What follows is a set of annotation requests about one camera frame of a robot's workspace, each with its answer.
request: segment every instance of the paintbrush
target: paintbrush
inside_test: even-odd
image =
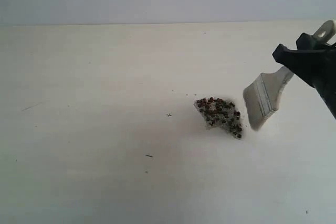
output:
[[[333,20],[324,22],[312,35],[324,44],[336,33]],[[275,73],[261,73],[257,79],[243,91],[248,120],[251,128],[259,130],[266,120],[279,109],[282,91],[293,76],[285,66]]]

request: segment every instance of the pile of seeds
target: pile of seeds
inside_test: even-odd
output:
[[[242,137],[240,112],[236,110],[232,101],[210,97],[197,100],[194,105],[206,120],[209,129],[221,127],[236,138]]]

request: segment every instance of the white tabletop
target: white tabletop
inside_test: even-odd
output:
[[[0,223],[335,223],[317,92],[293,77],[259,132],[242,96],[323,21],[1,27]],[[210,96],[243,140],[205,128]]]

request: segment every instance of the white table surface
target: white table surface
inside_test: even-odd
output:
[[[314,89],[294,77],[242,141],[193,107],[232,98],[248,125],[243,89],[323,21],[1,27],[0,223],[335,223]]]

